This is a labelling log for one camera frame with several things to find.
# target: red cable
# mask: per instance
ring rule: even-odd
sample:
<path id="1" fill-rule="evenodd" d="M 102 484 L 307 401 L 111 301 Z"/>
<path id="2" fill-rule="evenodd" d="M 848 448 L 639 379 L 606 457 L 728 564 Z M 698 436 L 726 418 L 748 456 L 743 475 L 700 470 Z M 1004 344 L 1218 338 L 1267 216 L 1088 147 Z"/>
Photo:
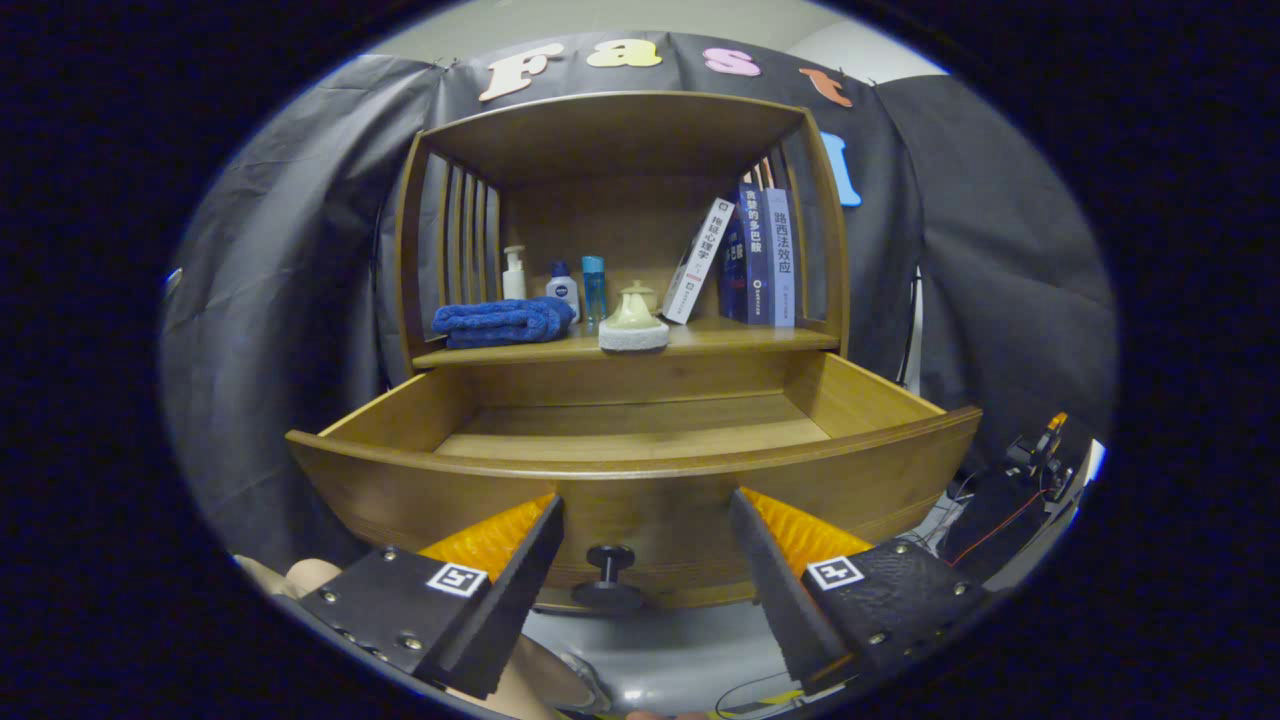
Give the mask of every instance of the red cable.
<path id="1" fill-rule="evenodd" d="M 1024 511 L 1025 511 L 1025 510 L 1027 510 L 1028 507 L 1030 507 L 1030 506 L 1032 506 L 1032 502 L 1036 502 L 1036 498 L 1037 498 L 1037 497 L 1039 497 L 1039 496 L 1044 495 L 1046 492 L 1047 492 L 1047 491 L 1043 491 L 1043 489 L 1042 489 L 1042 491 L 1037 492 L 1036 495 L 1033 495 L 1033 496 L 1032 496 L 1032 498 L 1027 501 L 1027 505 L 1023 505 L 1021 507 L 1019 507 L 1016 512 L 1014 512 L 1014 514 L 1012 514 L 1012 515 L 1010 515 L 1010 516 L 1009 516 L 1009 518 L 1007 518 L 1007 519 L 1006 519 L 1006 520 L 1005 520 L 1004 523 L 1001 523 L 1000 525 L 997 525 L 995 530 L 991 530 L 991 532 L 989 532 L 989 533 L 987 533 L 987 534 L 986 534 L 986 536 L 984 536 L 984 537 L 983 537 L 983 538 L 982 538 L 980 541 L 978 541 L 978 542 L 975 542 L 975 543 L 970 544 L 970 546 L 969 546 L 969 550 L 965 550 L 964 552 L 961 552 L 960 555 L 957 555 L 957 556 L 956 556 L 956 559 L 955 559 L 955 560 L 952 560 L 951 562 L 947 562 L 947 565 L 950 565 L 950 566 L 955 568 L 955 566 L 956 566 L 956 562 L 960 562 L 961 560 L 964 560 L 964 556 L 965 556 L 965 555 L 969 555 L 969 552 L 970 552 L 970 551 L 973 551 L 973 548 L 975 548 L 975 547 L 978 547 L 979 544 L 982 544 L 982 543 L 987 542 L 987 541 L 988 541 L 988 539 L 991 538 L 991 536 L 993 536 L 993 534 L 998 533 L 1000 530 L 1002 530 L 1002 529 L 1005 528 L 1005 525 L 1007 525 L 1007 524 L 1012 523 L 1014 520 L 1016 520 L 1019 515 L 1021 515 L 1021 514 L 1023 514 L 1023 512 L 1024 512 Z"/>

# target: wooden drawer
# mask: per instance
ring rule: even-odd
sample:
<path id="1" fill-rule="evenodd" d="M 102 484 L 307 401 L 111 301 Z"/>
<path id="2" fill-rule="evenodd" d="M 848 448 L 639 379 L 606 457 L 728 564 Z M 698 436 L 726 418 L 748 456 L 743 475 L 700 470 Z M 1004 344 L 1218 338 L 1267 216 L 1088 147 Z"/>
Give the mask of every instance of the wooden drawer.
<path id="1" fill-rule="evenodd" d="M 658 606 L 753 596 L 728 528 L 737 486 L 870 542 L 920 523 L 980 411 L 943 413 L 822 351 L 440 366 L 294 457 L 357 536 L 425 547 L 547 492 L 566 537 L 539 597 L 571 606 L 586 550 L 636 551 L 623 580 Z"/>

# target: blue towel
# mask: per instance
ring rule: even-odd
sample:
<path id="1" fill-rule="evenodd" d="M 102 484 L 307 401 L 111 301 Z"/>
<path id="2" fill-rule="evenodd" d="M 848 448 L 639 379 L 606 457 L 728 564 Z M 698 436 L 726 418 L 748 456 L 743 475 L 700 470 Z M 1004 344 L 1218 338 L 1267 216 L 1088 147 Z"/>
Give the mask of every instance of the blue towel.
<path id="1" fill-rule="evenodd" d="M 559 297 L 445 305 L 435 311 L 431 332 L 448 334 L 448 347 L 492 347 L 547 342 L 564 337 L 573 309 Z"/>

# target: white wall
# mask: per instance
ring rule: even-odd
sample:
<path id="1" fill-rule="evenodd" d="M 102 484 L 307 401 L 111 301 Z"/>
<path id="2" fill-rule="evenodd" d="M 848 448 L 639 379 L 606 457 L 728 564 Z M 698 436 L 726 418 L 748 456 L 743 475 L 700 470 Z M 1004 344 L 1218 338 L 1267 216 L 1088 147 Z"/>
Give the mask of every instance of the white wall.
<path id="1" fill-rule="evenodd" d="M 786 51 L 844 19 L 804 0 L 470 0 L 367 51 L 448 64 L 543 37 L 609 29 L 709 35 Z"/>
<path id="2" fill-rule="evenodd" d="M 785 53 L 844 69 L 846 76 L 863 82 L 947 74 L 899 40 L 849 18 L 796 41 Z"/>

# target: white book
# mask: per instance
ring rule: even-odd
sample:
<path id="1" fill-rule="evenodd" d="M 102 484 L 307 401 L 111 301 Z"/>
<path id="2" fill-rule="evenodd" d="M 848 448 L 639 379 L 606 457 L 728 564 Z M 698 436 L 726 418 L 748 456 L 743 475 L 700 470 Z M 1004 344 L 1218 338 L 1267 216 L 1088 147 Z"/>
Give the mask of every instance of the white book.
<path id="1" fill-rule="evenodd" d="M 703 288 L 707 273 L 712 269 L 716 250 L 732 217 L 732 202 L 722 197 L 712 202 L 712 209 L 703 220 L 703 228 L 694 236 L 694 241 L 676 266 L 676 274 L 671 277 L 671 286 L 667 287 L 667 295 L 662 300 L 663 318 L 681 325 L 689 322 L 689 313 L 698 300 L 698 291 Z"/>
<path id="2" fill-rule="evenodd" d="M 791 209 L 787 192 L 771 187 L 764 191 L 764 208 L 773 231 L 773 325 L 794 328 L 795 316 L 795 243 L 791 238 Z"/>

